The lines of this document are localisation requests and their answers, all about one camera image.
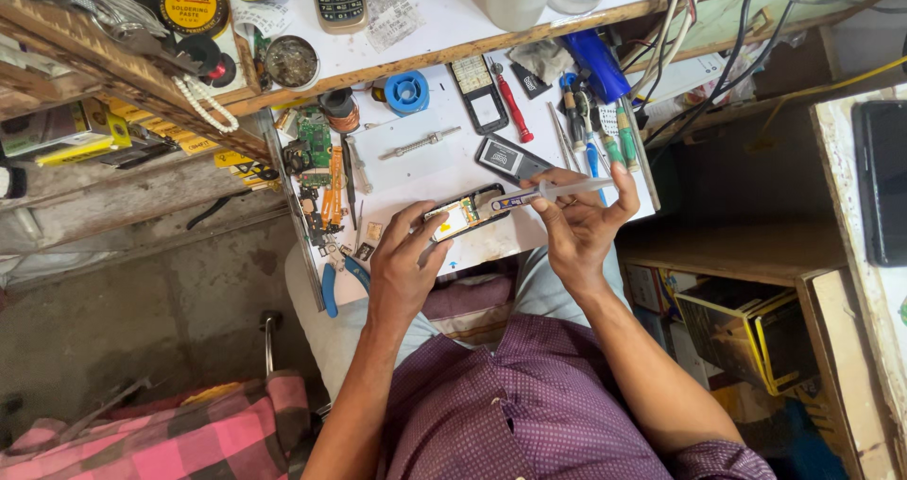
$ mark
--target blue pliers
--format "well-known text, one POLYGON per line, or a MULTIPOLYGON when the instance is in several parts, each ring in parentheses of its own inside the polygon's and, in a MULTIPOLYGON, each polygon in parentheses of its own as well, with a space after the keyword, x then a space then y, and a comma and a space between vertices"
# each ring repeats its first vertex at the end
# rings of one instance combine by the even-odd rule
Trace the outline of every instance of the blue pliers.
POLYGON ((334 281, 336 280, 337 271, 349 271, 353 274, 366 289, 368 293, 369 286, 372 285, 372 278, 358 262, 352 257, 344 255, 340 248, 337 247, 336 240, 331 234, 325 235, 325 249, 330 257, 325 264, 324 276, 321 277, 321 297, 325 301, 325 311, 331 318, 337 317, 337 303, 334 299, 334 281))

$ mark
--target wall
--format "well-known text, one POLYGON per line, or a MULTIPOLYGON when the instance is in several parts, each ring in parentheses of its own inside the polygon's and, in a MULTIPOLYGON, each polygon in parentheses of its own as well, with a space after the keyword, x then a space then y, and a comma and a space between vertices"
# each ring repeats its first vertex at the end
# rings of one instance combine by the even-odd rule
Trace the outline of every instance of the wall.
MULTIPOLYGON (((907 7, 907 0, 882 0, 876 5, 907 7)), ((845 76, 854 76, 901 58, 907 36, 907 14, 864 10, 834 25, 832 32, 841 69, 845 76)))

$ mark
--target yellow cable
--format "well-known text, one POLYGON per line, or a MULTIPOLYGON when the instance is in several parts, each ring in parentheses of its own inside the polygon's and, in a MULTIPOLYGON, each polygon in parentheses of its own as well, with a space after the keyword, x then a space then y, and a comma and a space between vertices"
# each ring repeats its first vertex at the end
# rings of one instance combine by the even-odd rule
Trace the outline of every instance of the yellow cable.
POLYGON ((767 148, 772 147, 773 142, 767 141, 763 137, 765 135, 765 132, 768 130, 768 126, 772 123, 773 120, 775 120, 775 117, 778 115, 778 112, 781 111, 781 108, 788 101, 790 101, 792 99, 796 99, 798 97, 809 96, 809 95, 818 94, 818 93, 822 93, 822 92, 829 92, 829 91, 836 91, 838 89, 843 89, 848 85, 853 85, 854 83, 866 80, 868 78, 872 78, 873 76, 875 76, 876 74, 879 74, 881 72, 885 72, 889 69, 894 69, 895 67, 898 67, 899 65, 901 65, 902 63, 905 63, 905 62, 907 62, 907 56, 901 57, 900 59, 895 60, 892 63, 886 64, 878 69, 870 70, 869 72, 861 74, 860 76, 851 78, 850 80, 844 80, 844 81, 841 81, 838 83, 829 83, 827 85, 822 85, 819 87, 813 87, 811 89, 806 89, 805 91, 787 94, 785 97, 781 98, 781 102, 778 103, 778 105, 772 111, 772 114, 768 116, 768 120, 765 121, 765 126, 763 126, 762 130, 759 131, 760 139, 758 139, 753 144, 746 146, 746 149, 752 152, 754 150, 767 149, 767 148))

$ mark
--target right hand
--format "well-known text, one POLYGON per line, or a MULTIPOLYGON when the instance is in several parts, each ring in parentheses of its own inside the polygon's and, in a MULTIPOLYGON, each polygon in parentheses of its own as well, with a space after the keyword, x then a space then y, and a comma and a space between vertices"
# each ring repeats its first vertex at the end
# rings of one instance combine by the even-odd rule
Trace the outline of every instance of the right hand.
MULTIPOLYGON (((617 161, 611 163, 611 176, 618 189, 618 200, 609 207, 601 203, 596 191, 561 196, 557 202, 537 198, 531 204, 548 229, 551 269, 574 299, 609 290, 602 274, 605 256, 620 226, 640 210, 633 176, 617 161)), ((529 188, 542 180, 564 185, 586 177, 553 168, 522 180, 520 185, 529 188)))

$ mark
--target black smartphone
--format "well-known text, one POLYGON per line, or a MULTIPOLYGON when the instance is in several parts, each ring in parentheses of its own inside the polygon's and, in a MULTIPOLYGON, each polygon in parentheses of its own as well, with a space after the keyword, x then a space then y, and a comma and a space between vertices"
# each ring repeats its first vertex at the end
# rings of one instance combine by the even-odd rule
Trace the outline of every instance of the black smartphone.
POLYGON ((494 133, 482 140, 475 152, 475 162, 515 186, 521 180, 553 167, 548 161, 494 133))
POLYGON ((425 213, 425 219, 429 219, 439 212, 448 212, 450 217, 447 218, 441 227, 432 236, 432 242, 441 242, 459 237, 468 231, 474 231, 479 227, 484 227, 493 221, 504 219, 510 216, 510 211, 500 214, 494 214, 491 206, 485 206, 492 198, 505 194, 505 187, 499 182, 489 184, 484 188, 476 191, 470 191, 454 199, 436 206, 425 213))
POLYGON ((907 101, 860 103, 852 114, 866 253, 907 266, 907 101))

